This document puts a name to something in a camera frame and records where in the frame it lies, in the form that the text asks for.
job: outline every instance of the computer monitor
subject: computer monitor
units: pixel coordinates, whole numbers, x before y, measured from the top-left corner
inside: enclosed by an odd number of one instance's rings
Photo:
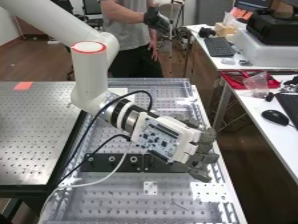
[[[85,15],[101,14],[101,7],[97,0],[82,0]]]
[[[257,9],[269,9],[271,7],[273,0],[235,0],[235,7],[247,11],[255,11]]]

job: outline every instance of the metal table surface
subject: metal table surface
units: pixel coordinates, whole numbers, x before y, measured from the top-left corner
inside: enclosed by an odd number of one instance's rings
[[[160,115],[182,114],[210,127],[195,87],[187,79],[112,79],[109,87],[125,87],[129,92],[142,89],[154,99],[153,110]],[[148,96],[134,95],[134,102],[146,107]],[[84,131],[89,124],[88,117]],[[97,120],[66,171],[114,134],[121,133]],[[101,153],[145,153],[122,139],[114,139]],[[214,152],[221,154],[217,143]],[[105,182],[56,193],[45,207],[40,224],[165,224],[165,223],[246,223],[225,163],[207,167],[210,183],[194,180],[183,173],[116,173]],[[76,171],[68,178],[93,182],[106,173]],[[158,195],[144,194],[144,181],[156,181]]]
[[[46,185],[80,110],[70,105],[74,82],[34,82],[13,90],[0,83],[0,187]]]

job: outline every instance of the wire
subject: wire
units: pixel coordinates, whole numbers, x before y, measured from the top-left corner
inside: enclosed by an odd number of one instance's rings
[[[94,156],[94,154],[100,151],[100,149],[106,145],[106,143],[109,143],[114,138],[117,137],[122,137],[125,138],[128,141],[130,141],[130,137],[122,134],[114,135],[112,136],[100,146],[98,148],[89,154],[89,157],[86,157],[80,164],[66,173],[66,175],[60,179],[57,185],[69,177],[69,175],[80,168],[80,166],[89,160],[89,158],[92,158]]]
[[[78,151],[78,148],[80,148],[80,146],[81,146],[81,143],[82,143],[82,141],[84,141],[84,139],[85,139],[85,137],[86,137],[86,134],[88,134],[88,132],[89,132],[89,130],[90,130],[90,127],[92,127],[93,123],[96,122],[96,119],[98,118],[100,114],[101,114],[101,113],[108,109],[108,107],[109,107],[112,104],[114,104],[118,100],[121,100],[121,99],[124,99],[125,97],[128,97],[128,96],[130,96],[130,95],[134,95],[134,94],[137,94],[137,93],[145,93],[145,94],[149,96],[150,102],[149,102],[149,105],[148,105],[148,112],[150,112],[150,110],[152,110],[152,106],[153,106],[153,98],[152,98],[150,93],[149,93],[148,91],[145,91],[145,90],[137,90],[137,91],[133,91],[133,92],[130,92],[130,93],[128,93],[128,94],[125,94],[125,95],[117,97],[117,98],[113,99],[109,103],[106,103],[105,106],[104,106],[104,107],[100,109],[100,111],[97,112],[97,114],[96,114],[93,120],[90,121],[90,124],[89,124],[88,127],[86,127],[86,130],[85,130],[85,132],[84,132],[84,134],[82,134],[82,136],[81,136],[80,142],[78,142],[77,147],[76,147],[76,149],[74,149],[74,151],[73,151],[73,153],[72,153],[72,156],[69,157],[69,159],[68,159],[68,161],[66,161],[66,163],[65,163],[65,165],[64,165],[64,169],[66,168],[66,166],[68,166],[68,164],[70,163],[70,161],[72,161],[74,155],[77,154],[77,151]]]
[[[219,129],[218,133],[235,121],[238,121],[243,116],[246,115],[246,113],[243,113],[239,117],[237,117],[230,123],[226,124],[226,126],[223,128]]]
[[[65,180],[65,178],[78,169],[78,167],[88,161],[88,159],[100,151],[100,149],[105,146],[105,144],[108,143],[108,142],[110,142],[114,138],[117,138],[117,137],[124,137],[126,140],[130,140],[130,138],[129,138],[129,136],[126,136],[126,135],[121,135],[121,134],[118,134],[118,135],[114,135],[113,137],[110,137],[100,146],[98,146],[98,148],[92,152],[92,154],[90,154],[90,156],[86,158],[86,159],[84,159],[82,161],[81,161],[81,163],[72,169],[72,171],[69,171],[69,173],[64,176],[64,178],[60,180],[60,183]],[[122,155],[122,158],[121,158],[121,160],[120,160],[120,162],[118,162],[118,165],[116,166],[116,168],[113,169],[113,171],[104,177],[104,178],[101,178],[100,180],[97,180],[97,181],[94,181],[94,182],[90,182],[90,183],[85,183],[85,184],[77,184],[77,185],[68,185],[68,186],[61,186],[61,187],[57,187],[53,191],[52,191],[52,193],[49,194],[49,196],[48,196],[48,198],[46,198],[46,200],[45,200],[45,202],[44,202],[44,205],[42,205],[42,208],[41,208],[41,212],[40,212],[40,215],[42,214],[42,212],[44,212],[44,209],[45,209],[45,206],[46,206],[46,204],[48,204],[48,202],[49,202],[49,199],[52,198],[52,196],[54,195],[54,193],[58,191],[58,190],[62,190],[62,189],[65,189],[65,188],[78,188],[78,187],[88,187],[88,186],[92,186],[92,185],[96,185],[96,184],[98,184],[98,183],[102,183],[105,180],[108,180],[109,178],[110,178],[110,176],[117,172],[117,170],[118,170],[118,168],[121,167],[121,165],[122,165],[122,163],[124,163],[124,160],[125,160],[125,158],[126,158],[126,153],[124,153],[124,155]]]

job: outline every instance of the computer mouse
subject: computer mouse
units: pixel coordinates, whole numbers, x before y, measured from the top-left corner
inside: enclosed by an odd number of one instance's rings
[[[271,122],[274,122],[274,123],[277,123],[279,125],[283,125],[283,126],[287,126],[289,122],[290,122],[287,116],[282,112],[279,112],[277,110],[266,110],[266,111],[263,111],[262,112],[262,117],[265,119],[267,119],[269,121],[271,121]]]

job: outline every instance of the black cable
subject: black cable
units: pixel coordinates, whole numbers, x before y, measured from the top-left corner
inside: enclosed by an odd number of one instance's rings
[[[125,97],[128,97],[128,96],[130,96],[130,95],[134,95],[134,94],[137,94],[137,93],[145,93],[145,94],[149,96],[149,98],[150,98],[150,103],[149,103],[149,105],[148,105],[148,112],[150,112],[150,110],[152,110],[152,106],[153,106],[153,98],[152,98],[150,93],[149,93],[148,91],[145,91],[145,90],[137,90],[137,91],[133,91],[133,92],[130,92],[130,93],[128,93],[128,94],[125,94],[125,95],[117,97],[117,98],[113,99],[109,103],[106,103],[105,106],[104,106],[104,107],[100,109],[100,111],[97,112],[97,114],[96,114],[96,116],[94,116],[94,118],[93,118],[90,124],[89,124],[88,127],[86,127],[86,130],[85,130],[85,132],[84,132],[84,134],[82,134],[82,136],[81,136],[80,142],[78,142],[77,147],[76,147],[76,149],[74,149],[74,151],[73,151],[73,153],[72,153],[72,156],[70,156],[70,158],[68,159],[68,161],[66,161],[66,163],[65,163],[65,165],[64,165],[64,169],[66,168],[66,166],[68,166],[68,164],[70,163],[70,161],[72,161],[74,155],[77,154],[77,150],[78,150],[78,148],[80,148],[80,146],[81,146],[81,143],[82,143],[82,141],[84,141],[84,139],[85,139],[85,137],[86,137],[86,134],[88,134],[88,132],[89,132],[89,130],[90,130],[90,127],[92,127],[93,123],[96,122],[96,119],[98,118],[100,114],[101,114],[101,113],[108,109],[108,107],[109,107],[112,104],[114,104],[118,100],[121,100],[121,99],[124,99]]]
[[[89,157],[86,157],[80,164],[68,172],[68,174],[60,179],[60,181],[57,182],[56,186],[58,186],[58,184],[68,178],[68,176],[81,167],[81,165],[89,160],[89,158],[92,158],[94,156],[94,154],[100,151],[100,149],[106,145],[106,143],[109,143],[114,138],[117,137],[122,137],[125,138],[128,141],[130,141],[130,137],[122,134],[114,135],[112,136],[100,146],[98,148],[89,154]]]

